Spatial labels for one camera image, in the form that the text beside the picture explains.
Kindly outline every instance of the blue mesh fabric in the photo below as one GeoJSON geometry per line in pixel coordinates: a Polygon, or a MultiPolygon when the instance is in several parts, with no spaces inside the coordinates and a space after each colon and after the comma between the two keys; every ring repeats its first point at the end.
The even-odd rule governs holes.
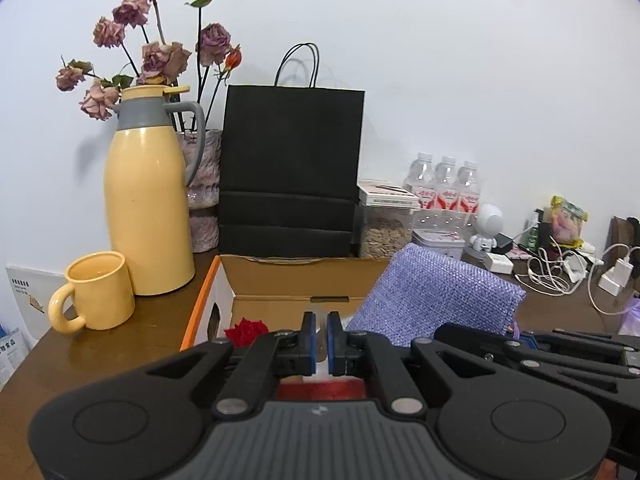
{"type": "Polygon", "coordinates": [[[487,270],[415,244],[389,262],[347,326],[409,346],[453,322],[503,335],[525,291],[487,270]]]}

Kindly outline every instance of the mug rim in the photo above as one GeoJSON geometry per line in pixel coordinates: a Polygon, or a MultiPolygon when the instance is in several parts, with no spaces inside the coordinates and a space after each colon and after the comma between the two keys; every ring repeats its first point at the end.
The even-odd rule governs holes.
{"type": "Polygon", "coordinates": [[[91,282],[96,282],[97,280],[102,280],[108,276],[111,276],[112,274],[115,274],[116,272],[118,272],[125,263],[125,257],[124,254],[116,252],[116,251],[97,251],[96,253],[90,253],[90,254],[85,254],[84,256],[80,256],[79,258],[77,258],[76,260],[72,261],[70,264],[68,264],[68,266],[66,266],[65,269],[65,278],[68,282],[72,282],[72,283],[91,283],[91,282]],[[77,264],[84,262],[85,260],[88,260],[89,258],[95,258],[96,256],[104,256],[105,254],[110,254],[112,256],[117,256],[120,259],[120,263],[118,264],[118,266],[113,269],[110,270],[109,272],[107,272],[106,274],[103,274],[101,276],[97,276],[95,278],[91,278],[88,280],[76,280],[75,278],[72,278],[71,276],[69,276],[69,271],[72,269],[73,266],[76,266],[77,264]]]}

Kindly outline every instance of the yellow thermos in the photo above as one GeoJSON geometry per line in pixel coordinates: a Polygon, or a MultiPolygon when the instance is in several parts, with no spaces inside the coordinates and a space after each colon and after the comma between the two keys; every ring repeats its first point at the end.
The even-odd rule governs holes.
{"type": "Polygon", "coordinates": [[[195,102],[168,102],[188,86],[133,86],[122,91],[104,168],[104,199],[114,251],[124,254],[133,292],[162,294],[194,275],[188,186],[202,160],[204,113],[195,102]],[[196,157],[187,168],[170,115],[189,111],[198,125],[196,157]]]}

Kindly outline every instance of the orange rosebud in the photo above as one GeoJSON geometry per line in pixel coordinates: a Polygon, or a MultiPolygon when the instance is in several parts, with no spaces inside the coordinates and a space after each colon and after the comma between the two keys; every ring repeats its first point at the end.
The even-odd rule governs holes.
{"type": "Polygon", "coordinates": [[[242,53],[240,52],[240,45],[232,48],[225,59],[225,72],[231,72],[236,66],[240,65],[242,61],[242,53]]]}

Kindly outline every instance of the astronaut figurine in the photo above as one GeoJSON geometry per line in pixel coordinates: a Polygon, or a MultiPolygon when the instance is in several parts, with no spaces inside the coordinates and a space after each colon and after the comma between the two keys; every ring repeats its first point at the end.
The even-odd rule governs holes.
{"type": "Polygon", "coordinates": [[[478,219],[476,220],[476,231],[478,234],[469,238],[471,247],[476,251],[484,251],[490,253],[498,243],[495,241],[497,235],[503,226],[502,211],[495,205],[482,204],[478,210],[478,219]]]}

